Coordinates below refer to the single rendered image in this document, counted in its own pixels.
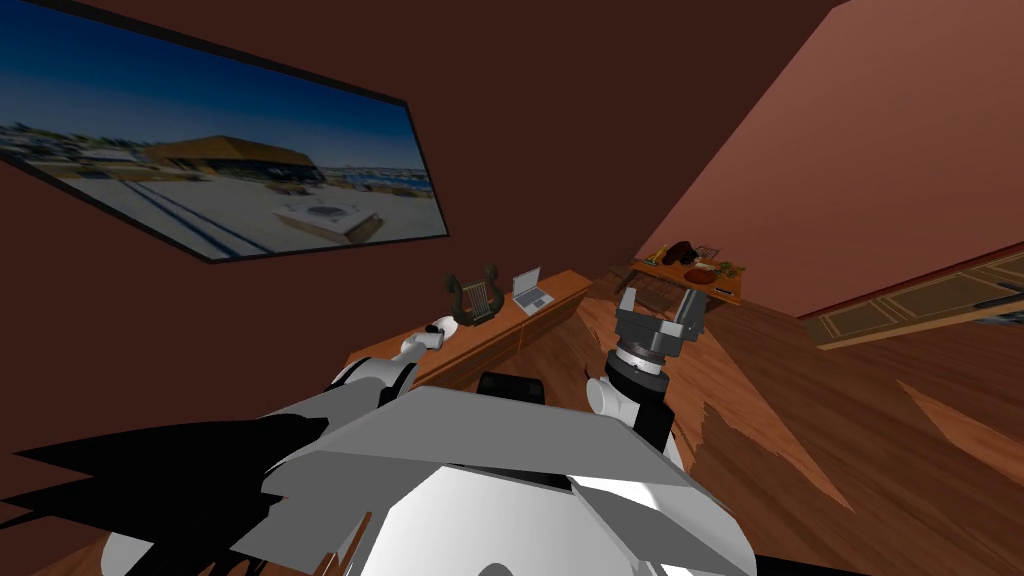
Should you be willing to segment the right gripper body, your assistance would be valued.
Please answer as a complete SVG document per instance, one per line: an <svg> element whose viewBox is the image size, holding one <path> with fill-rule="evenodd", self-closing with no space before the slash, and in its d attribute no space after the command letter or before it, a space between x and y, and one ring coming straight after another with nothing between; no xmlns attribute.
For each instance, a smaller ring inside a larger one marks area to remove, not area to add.
<svg viewBox="0 0 1024 576"><path fill-rule="evenodd" d="M617 349L648 362L679 357L685 342L695 342L705 332L705 310L683 315L681 322L617 308Z"/></svg>

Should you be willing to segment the wooden table with things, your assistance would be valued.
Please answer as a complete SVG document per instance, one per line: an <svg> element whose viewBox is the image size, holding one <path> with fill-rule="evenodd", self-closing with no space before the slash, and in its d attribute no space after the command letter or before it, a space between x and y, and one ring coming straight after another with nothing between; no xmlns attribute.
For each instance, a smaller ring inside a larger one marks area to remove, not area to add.
<svg viewBox="0 0 1024 576"><path fill-rule="evenodd" d="M663 245L652 256L634 263L616 292L629 287L639 276L652 278L681 289L695 289L725 303L741 303L744 268L728 261L703 259L688 241Z"/></svg>

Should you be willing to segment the wooden sideboard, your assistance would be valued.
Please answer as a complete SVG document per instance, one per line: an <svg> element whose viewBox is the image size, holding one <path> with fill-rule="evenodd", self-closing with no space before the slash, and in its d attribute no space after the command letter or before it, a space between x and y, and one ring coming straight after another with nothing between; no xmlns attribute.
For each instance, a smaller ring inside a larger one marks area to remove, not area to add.
<svg viewBox="0 0 1024 576"><path fill-rule="evenodd" d="M495 319L478 327L460 327L437 351L428 351L419 362L415 386L463 390L479 376L511 359L577 313L592 282L566 270L539 282L553 302L532 316L523 313L506 295Z"/></svg>

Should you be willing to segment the pale panelled cabinet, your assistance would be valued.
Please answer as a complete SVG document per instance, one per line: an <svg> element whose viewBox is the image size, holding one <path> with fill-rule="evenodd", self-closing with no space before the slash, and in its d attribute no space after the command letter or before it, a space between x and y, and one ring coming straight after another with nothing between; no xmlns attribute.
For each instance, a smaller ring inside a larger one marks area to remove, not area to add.
<svg viewBox="0 0 1024 576"><path fill-rule="evenodd" d="M1024 323L1024 248L803 320L812 343L834 349L965 322Z"/></svg>

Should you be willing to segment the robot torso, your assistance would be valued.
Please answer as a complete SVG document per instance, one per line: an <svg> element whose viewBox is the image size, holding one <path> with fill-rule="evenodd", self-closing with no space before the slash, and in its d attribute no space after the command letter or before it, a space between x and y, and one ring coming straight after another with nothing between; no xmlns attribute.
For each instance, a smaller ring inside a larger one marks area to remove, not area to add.
<svg viewBox="0 0 1024 576"><path fill-rule="evenodd" d="M351 576L757 576L736 521L682 468L662 392L611 377L591 412L521 401L521 379L380 401L360 377L268 414L326 428L271 453L284 499L234 542L294 569L356 540Z"/></svg>

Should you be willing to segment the large framed landscape picture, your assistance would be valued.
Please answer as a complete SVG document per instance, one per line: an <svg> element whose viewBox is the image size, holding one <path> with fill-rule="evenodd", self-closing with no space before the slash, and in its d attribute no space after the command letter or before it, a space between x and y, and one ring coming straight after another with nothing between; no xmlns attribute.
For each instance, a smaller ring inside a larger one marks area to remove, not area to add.
<svg viewBox="0 0 1024 576"><path fill-rule="evenodd" d="M209 263L449 236L404 101L76 0L0 0L0 161Z"/></svg>

